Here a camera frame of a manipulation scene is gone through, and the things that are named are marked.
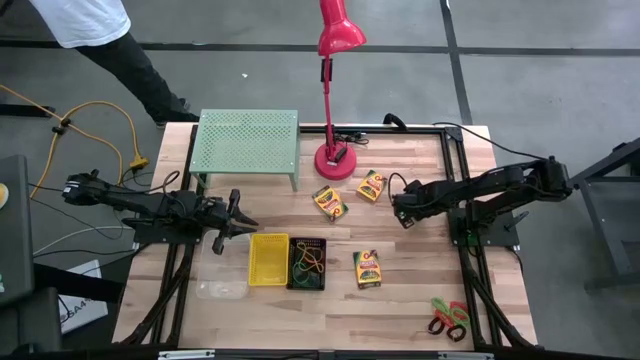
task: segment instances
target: lamp shade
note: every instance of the lamp shade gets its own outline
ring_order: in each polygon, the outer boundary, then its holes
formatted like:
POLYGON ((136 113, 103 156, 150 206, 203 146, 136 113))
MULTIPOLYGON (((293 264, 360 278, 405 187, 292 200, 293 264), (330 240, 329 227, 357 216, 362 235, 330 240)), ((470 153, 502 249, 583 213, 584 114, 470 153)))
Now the lamp shade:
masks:
POLYGON ((320 0, 324 30, 318 42, 318 54, 329 56, 367 42, 360 28, 347 17, 344 0, 320 0))

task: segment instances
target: lamp base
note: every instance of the lamp base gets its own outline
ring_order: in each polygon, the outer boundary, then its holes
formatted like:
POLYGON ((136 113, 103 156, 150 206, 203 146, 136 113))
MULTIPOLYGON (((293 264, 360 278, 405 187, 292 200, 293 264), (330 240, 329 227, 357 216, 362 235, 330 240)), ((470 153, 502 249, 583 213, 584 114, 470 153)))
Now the lamp base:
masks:
POLYGON ((323 144, 316 151, 315 165, 318 174, 329 180, 342 180, 353 174, 356 169, 356 152, 345 143, 336 144, 336 152, 347 148, 347 153, 344 154, 338 165, 329 165, 327 159, 327 145, 323 144))

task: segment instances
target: black metal frame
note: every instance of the black metal frame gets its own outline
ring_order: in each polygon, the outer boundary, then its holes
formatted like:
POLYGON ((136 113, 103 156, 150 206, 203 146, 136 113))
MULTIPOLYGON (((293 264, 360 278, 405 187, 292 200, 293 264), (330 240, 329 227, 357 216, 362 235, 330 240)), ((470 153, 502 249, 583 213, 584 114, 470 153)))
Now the black metal frame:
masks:
MULTIPOLYGON (((463 178, 469 178, 469 167, 467 164, 466 152, 464 149, 464 143, 462 138, 461 130, 453 127, 411 127, 408 126, 405 128, 400 128, 396 126, 374 126, 374 125, 358 125, 358 126, 341 126, 336 125, 336 130, 343 134, 354 134, 358 132, 363 132, 367 134, 396 134, 396 135, 436 135, 438 136, 441 144, 441 150, 444 158, 444 167, 445 167, 445 176, 449 180, 455 180, 454 173, 454 165, 452 160, 452 154, 450 149, 450 141, 454 141, 456 155, 458 157, 460 163, 460 172, 463 178)), ((191 131, 191 137, 189 142, 189 150, 187 153, 187 158, 184 165, 185 174, 182 178, 181 189, 188 189, 190 184, 190 176, 189 173, 189 165, 191 163, 191 156, 193 151, 193 146, 195 142, 195 136, 197 131, 197 125, 194 125, 191 131)), ((300 132, 302 134, 323 134, 325 132, 325 127, 322 125, 301 125, 300 132)), ((196 192, 202 194, 204 189, 198 185, 196 192)), ((173 293, 178 290, 176 307, 174 311, 174 317, 171 325, 170 334, 167 338, 167 343, 173 346, 178 345, 180 331, 182 328, 182 316, 184 314, 184 304, 186 301, 186 295, 188 290, 188 277, 191 269, 191 264, 193 261, 194 255, 194 245, 186 245, 185 253, 182 259, 182 262, 176 271, 173 274, 174 263, 176 259, 176 254, 178 251, 178 247, 180 245, 171 244, 169 245, 169 251, 167 252, 167 258, 165 262, 164 273, 161 281, 160 294, 158 297, 158 301, 154 304, 152 309, 149 311, 149 314, 145 317, 142 323, 136 328, 134 333, 127 337, 123 342, 128 344, 140 344, 148 331, 152 331, 151 335, 151 343, 159 344, 161 343, 162 330, 164 325, 164 315, 166 310, 166 305, 169 299, 173 296, 173 293)), ((489 324, 491 331, 491 343, 494 345, 502 345, 501 336, 498 328, 498 323, 496 322, 495 317, 498 316, 499 313, 492 313, 492 309, 497 308, 498 306, 493 302, 492 299, 492 291, 491 291, 491 280, 489 277, 489 270, 487 266, 486 257, 484 254, 484 249, 482 246, 475 246, 475 253, 477 254, 478 261, 478 269, 479 269, 479 281, 481 285, 484 287, 484 292, 490 298, 490 302, 492 304, 488 304, 487 308, 489 309, 489 324)), ((470 259, 468 255, 468 251, 465 247, 458 247, 458 253, 460 255, 460 263, 463 269, 465 267, 469 267, 470 259)), ((471 334, 473 337, 474 347, 485 346, 487 343, 482 337, 482 333, 480 330, 480 324, 478 322, 478 309, 474 296, 474 287, 473 281, 474 279, 469 275, 467 271, 462 272, 463 276, 463 285, 465 289, 465 297, 467 301, 467 305, 469 307, 469 315, 471 318, 471 334)), ((416 354, 425 355, 425 352, 417 352, 416 354)))
POLYGON ((587 291, 640 284, 640 271, 634 271, 623 242, 620 239, 606 236, 602 226, 601 216, 598 215, 591 193, 592 183, 640 181, 640 178, 637 176, 606 176, 623 165, 629 164, 630 162, 638 162, 639 158, 640 138, 624 144, 624 146, 617 147, 611 154, 583 170, 570 180, 573 186, 582 192, 582 197, 589 212, 596 236, 607 244, 615 268, 615 274, 613 276, 587 281, 584 285, 587 291))
MULTIPOLYGON (((357 132, 365 132, 368 134, 398 134, 398 135, 437 135, 441 141, 441 147, 444 157, 445 175, 447 179, 454 179, 454 166, 449 148, 450 141, 454 141, 455 151, 460 163, 460 173, 463 178, 470 177, 467 164, 464 143, 460 129, 452 127, 411 127, 400 128, 397 126, 341 126, 336 125, 336 129, 343 134, 353 134, 357 132)), ((301 133, 303 134, 322 134, 324 126, 301 125, 301 133)), ((188 189, 190 184, 189 164, 191 162, 191 153, 195 142, 197 125, 194 125, 191 131, 189 151, 184 165, 184 176, 182 179, 181 189, 188 189)), ((198 185, 196 192, 202 194, 204 189, 198 185)), ((136 327, 136 330, 124 341, 103 349, 94 350, 75 350, 56 353, 36 353, 28 355, 31 360, 34 359, 157 359, 160 352, 179 350, 178 342, 182 329, 182 318, 184 315, 184 306, 188 291, 189 274, 194 256, 194 245, 185 245, 185 251, 182 261, 173 273, 174 263, 177 256, 178 246, 169 245, 167 259, 165 263, 164 274, 161 282, 161 291, 156 303, 145 316, 145 319, 136 327), (166 342, 161 341, 162 329, 164 323, 164 315, 166 306, 175 292, 177 293, 176 307, 173 315, 171 329, 166 342), (151 343, 147 345, 141 344, 146 335, 152 331, 151 343)), ((458 246, 458 254, 460 255, 460 264, 462 268, 462 280, 464 285, 465 297, 470 315, 470 327, 473 339, 475 353, 455 352, 455 351, 352 351, 352 350, 319 350, 319 349, 209 349, 203 350, 209 355, 215 355, 219 359, 239 359, 239 358, 309 358, 317 360, 347 360, 347 359, 527 359, 527 360, 556 360, 556 359, 580 359, 595 360, 614 358, 574 354, 557 351, 547 351, 541 347, 519 347, 517 346, 517 338, 509 338, 509 331, 505 331, 505 336, 516 346, 503 346, 500 342, 499 328, 514 330, 508 323, 508 320, 493 301, 491 293, 491 283, 489 279, 489 271, 487 268, 486 257, 482 245, 475 246, 477 251, 477 261, 479 272, 465 271, 470 269, 471 263, 469 259, 468 248, 458 246), (482 337, 480 324, 478 322, 478 310, 475 301, 474 291, 486 305, 489 314, 490 332, 492 344, 487 344, 482 337)))

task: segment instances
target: white shirt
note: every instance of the white shirt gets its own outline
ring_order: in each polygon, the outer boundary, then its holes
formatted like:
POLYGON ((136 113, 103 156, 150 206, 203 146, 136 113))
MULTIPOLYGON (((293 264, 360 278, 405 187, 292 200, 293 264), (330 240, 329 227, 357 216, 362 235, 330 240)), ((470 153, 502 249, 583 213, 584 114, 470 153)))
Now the white shirt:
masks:
POLYGON ((64 48, 104 45, 131 27, 121 0, 30 1, 64 48))

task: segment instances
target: yellow plastic basket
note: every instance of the yellow plastic basket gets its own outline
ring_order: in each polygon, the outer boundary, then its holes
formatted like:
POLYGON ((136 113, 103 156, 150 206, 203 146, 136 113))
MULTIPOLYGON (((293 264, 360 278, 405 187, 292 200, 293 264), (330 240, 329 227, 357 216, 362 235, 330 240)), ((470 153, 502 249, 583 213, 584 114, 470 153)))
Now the yellow plastic basket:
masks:
POLYGON ((249 247, 249 285, 286 285, 289 235, 254 234, 249 247))

